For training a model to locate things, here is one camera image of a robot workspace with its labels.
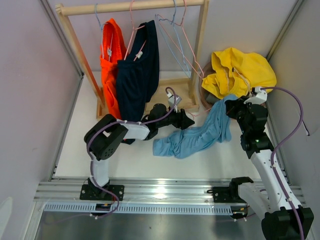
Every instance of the yellow cloth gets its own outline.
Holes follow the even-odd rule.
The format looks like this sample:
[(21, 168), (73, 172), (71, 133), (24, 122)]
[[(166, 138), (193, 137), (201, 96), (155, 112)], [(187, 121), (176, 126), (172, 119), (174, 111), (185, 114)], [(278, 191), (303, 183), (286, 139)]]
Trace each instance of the yellow cloth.
[(240, 98), (254, 87), (274, 87), (277, 83), (268, 61), (254, 52), (243, 53), (234, 47), (215, 51), (211, 55), (211, 64), (216, 73), (205, 77), (202, 87), (219, 99), (229, 94)]

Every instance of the clothing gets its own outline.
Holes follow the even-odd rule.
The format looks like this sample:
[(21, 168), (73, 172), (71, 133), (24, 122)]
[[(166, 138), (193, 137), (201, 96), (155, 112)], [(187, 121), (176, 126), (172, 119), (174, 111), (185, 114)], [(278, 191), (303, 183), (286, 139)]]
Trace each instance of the clothing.
[(109, 113), (116, 119), (121, 119), (116, 91), (117, 62), (124, 59), (126, 51), (121, 29), (111, 18), (103, 27), (100, 66), (105, 102)]
[(211, 55), (211, 64), (216, 73), (205, 77), (201, 86), (219, 99), (229, 94), (240, 98), (254, 87), (274, 87), (277, 83), (268, 61), (254, 52), (243, 53), (234, 47), (215, 51)]
[(226, 115), (227, 100), (236, 100), (233, 94), (216, 102), (205, 119), (203, 126), (178, 130), (168, 137), (153, 141), (154, 156), (175, 156), (183, 159), (191, 154), (211, 147), (216, 141), (231, 140), (230, 119)]
[(140, 24), (131, 53), (118, 61), (116, 92), (123, 120), (138, 122), (159, 84), (159, 49), (155, 21)]

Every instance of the clothes hanger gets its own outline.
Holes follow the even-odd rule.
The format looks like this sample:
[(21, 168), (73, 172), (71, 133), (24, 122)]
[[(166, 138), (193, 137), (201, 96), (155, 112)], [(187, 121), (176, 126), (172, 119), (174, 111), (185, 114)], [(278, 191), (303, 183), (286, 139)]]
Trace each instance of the clothes hanger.
[[(186, 39), (186, 41), (187, 41), (187, 43), (188, 43), (188, 45), (189, 45), (189, 48), (190, 48), (190, 50), (191, 50), (191, 52), (192, 52), (193, 59), (194, 59), (195, 63), (198, 65), (198, 67), (199, 67), (200, 70), (201, 70), (201, 75), (200, 75), (200, 74), (198, 73), (198, 71), (192, 66), (192, 64), (190, 63), (190, 61), (189, 61), (186, 57), (184, 57), (185, 60), (190, 64), (190, 66), (191, 66), (192, 69), (195, 71), (195, 73), (196, 73), (200, 78), (203, 78), (204, 75), (205, 75), (205, 74), (204, 74), (204, 71), (202, 70), (200, 64), (196, 61), (195, 53), (194, 53), (194, 51), (193, 51), (193, 49), (192, 49), (192, 47), (191, 47), (191, 45), (190, 45), (189, 39), (188, 39), (187, 34), (186, 34), (186, 32), (185, 32), (185, 29), (184, 29), (184, 19), (185, 19), (185, 15), (186, 15), (186, 11), (187, 11), (187, 3), (186, 3), (186, 0), (183, 0), (183, 2), (184, 2), (184, 13), (183, 13), (183, 16), (182, 16), (182, 19), (181, 19), (181, 23), (173, 22), (172, 24), (175, 24), (175, 25), (181, 27), (181, 29), (182, 29), (182, 31), (183, 31), (183, 34), (184, 34), (184, 37), (185, 37), (185, 39)], [(158, 17), (161, 17), (163, 20), (167, 20), (167, 21), (171, 22), (171, 21), (168, 20), (167, 18), (162, 17), (160, 14), (158, 14), (157, 16), (158, 16)], [(159, 19), (158, 23), (160, 24), (160, 26), (162, 27), (162, 29), (164, 30), (164, 32), (166, 33), (166, 35), (167, 35), (167, 36), (170, 38), (170, 40), (173, 42), (173, 44), (176, 46), (176, 48), (179, 50), (179, 52), (182, 54), (182, 50), (178, 47), (178, 45), (175, 43), (175, 41), (172, 39), (172, 37), (168, 34), (168, 32), (166, 31), (165, 27), (162, 25), (160, 19)]]
[[(96, 19), (98, 20), (98, 23), (99, 23), (99, 26), (100, 26), (100, 30), (101, 30), (101, 32), (102, 32), (102, 35), (101, 35), (101, 52), (102, 52), (102, 59), (105, 59), (105, 50), (104, 50), (104, 27), (105, 27), (105, 25), (108, 24), (108, 22), (106, 22), (106, 23), (104, 23), (104, 24), (101, 25), (101, 22), (100, 22), (100, 20), (99, 20), (98, 14), (97, 14), (97, 5), (98, 5), (98, 3), (96, 3), (95, 6), (94, 6), (94, 14), (95, 14)], [(111, 35), (110, 48), (108, 48), (109, 51), (107, 52), (107, 54), (108, 54), (108, 56), (109, 56), (109, 59), (108, 59), (109, 62), (110, 62), (110, 57), (111, 57), (111, 54), (112, 54), (111, 48), (112, 48), (112, 40), (113, 40), (113, 38), (114, 38), (114, 33), (112, 33), (112, 35)]]
[[(143, 26), (140, 26), (140, 27), (135, 28), (134, 17), (133, 17), (133, 14), (132, 14), (132, 4), (134, 3), (134, 1), (135, 1), (135, 0), (132, 0), (131, 3), (130, 3), (130, 18), (131, 18), (131, 24), (132, 24), (132, 33), (131, 33), (131, 37), (130, 37), (130, 40), (129, 40), (128, 47), (126, 48), (126, 53), (125, 53), (125, 56), (124, 56), (124, 60), (126, 60), (126, 58), (127, 58), (128, 51), (129, 51), (129, 47), (130, 47), (130, 45), (131, 45), (131, 42), (132, 42), (132, 39), (133, 39), (135, 30), (142, 29), (143, 27), (145, 27), (145, 26), (143, 25)], [(140, 52), (141, 52), (142, 49), (144, 48), (145, 44), (146, 44), (146, 40), (145, 40), (144, 43), (142, 44), (142, 47), (140, 48), (140, 50), (138, 51), (138, 53), (135, 55), (135, 58), (134, 58), (133, 61), (135, 61), (135, 60), (137, 59), (138, 55), (140, 54)]]
[(173, 2), (174, 2), (174, 13), (173, 13), (173, 16), (172, 16), (172, 20), (169, 20), (169, 19), (167, 19), (167, 18), (165, 18), (165, 19), (163, 19), (163, 18), (159, 19), (159, 14), (156, 14), (156, 15), (155, 15), (155, 18), (156, 18), (157, 21), (168, 21), (168, 22), (173, 26), (173, 30), (174, 30), (174, 32), (175, 32), (175, 35), (176, 35), (177, 39), (178, 39), (178, 43), (179, 43), (179, 46), (180, 46), (180, 49), (181, 49), (181, 52), (182, 52), (183, 63), (184, 63), (184, 65), (186, 66), (186, 69), (187, 69), (188, 73), (187, 73), (187, 72), (185, 71), (185, 69), (182, 67), (182, 65), (180, 64), (180, 62), (179, 62), (179, 60), (177, 59), (176, 55), (175, 55), (174, 52), (172, 51), (172, 49), (171, 49), (170, 45), (168, 44), (168, 42), (167, 42), (167, 40), (166, 40), (166, 38), (165, 38), (162, 30), (161, 30), (160, 28), (159, 28), (159, 30), (160, 30), (160, 33), (161, 33), (162, 37), (164, 38), (164, 41), (165, 41), (167, 47), (170, 49), (172, 55), (174, 56), (175, 60), (176, 60), (177, 63), (180, 65), (181, 69), (184, 71), (184, 73), (186, 74), (186, 76), (187, 76), (188, 78), (190, 78), (190, 77), (191, 77), (191, 73), (190, 73), (190, 70), (189, 70), (188, 65), (187, 65), (186, 62), (185, 62), (185, 55), (184, 55), (183, 47), (182, 47), (181, 42), (180, 42), (179, 34), (177, 33), (177, 30), (176, 30), (176, 28), (175, 28), (176, 25), (173, 24), (173, 23), (175, 22), (176, 13), (177, 13), (176, 0), (173, 0)]

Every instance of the navy blue shirt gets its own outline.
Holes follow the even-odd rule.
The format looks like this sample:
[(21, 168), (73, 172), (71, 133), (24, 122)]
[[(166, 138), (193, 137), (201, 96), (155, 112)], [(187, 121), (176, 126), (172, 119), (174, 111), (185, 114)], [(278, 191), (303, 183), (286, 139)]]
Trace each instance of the navy blue shirt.
[[(155, 21), (140, 24), (126, 60), (118, 60), (115, 82), (122, 120), (138, 122), (159, 84), (159, 48)], [(142, 55), (136, 58), (142, 45)]]

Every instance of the wooden clothes rack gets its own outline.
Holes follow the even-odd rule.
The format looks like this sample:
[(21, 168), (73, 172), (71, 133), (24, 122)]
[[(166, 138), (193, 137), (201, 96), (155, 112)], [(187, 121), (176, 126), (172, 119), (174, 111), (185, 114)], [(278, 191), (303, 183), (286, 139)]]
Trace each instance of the wooden clothes rack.
[[(199, 19), (196, 31), (195, 48), (192, 66), (198, 70), (199, 67), (196, 64), (201, 55), (202, 44), (205, 34), (205, 23), (208, 15), (210, 0), (186, 0), (187, 6), (200, 6)], [(183, 0), (175, 0), (177, 7), (184, 7)], [(135, 1), (132, 5), (132, 11), (135, 10), (148, 10), (148, 9), (164, 9), (174, 8), (175, 4), (172, 0), (146, 0), (146, 1)], [(115, 13), (124, 12), (130, 10), (130, 2), (119, 2), (119, 3), (106, 3), (106, 4), (95, 4), (92, 5), (81, 5), (81, 6), (63, 6), (61, 3), (55, 6), (55, 10), (60, 19), (65, 34), (71, 44), (75, 55), (84, 71), (84, 74), (88, 78), (92, 89), (97, 97), (97, 119), (101, 119), (108, 113), (108, 107), (105, 103), (103, 94), (103, 88), (97, 84), (97, 81), (92, 73), (92, 70), (88, 64), (84, 51), (79, 43), (75, 30), (69, 20), (69, 16), (75, 15), (86, 15), (95, 14), (95, 9), (98, 14), (100, 13)], [(160, 79), (159, 86), (155, 94), (152, 96), (150, 102), (145, 105), (144, 114), (148, 114), (153, 108), (154, 104), (162, 103), (168, 106), (168, 97), (165, 92), (165, 88), (170, 86), (173, 87), (176, 94), (178, 94), (182, 101), (179, 104), (179, 108), (184, 108), (189, 112), (197, 112), (199, 110), (198, 97), (195, 91), (195, 83), (197, 80), (197, 73), (192, 70), (191, 78), (173, 78), (173, 79)]]

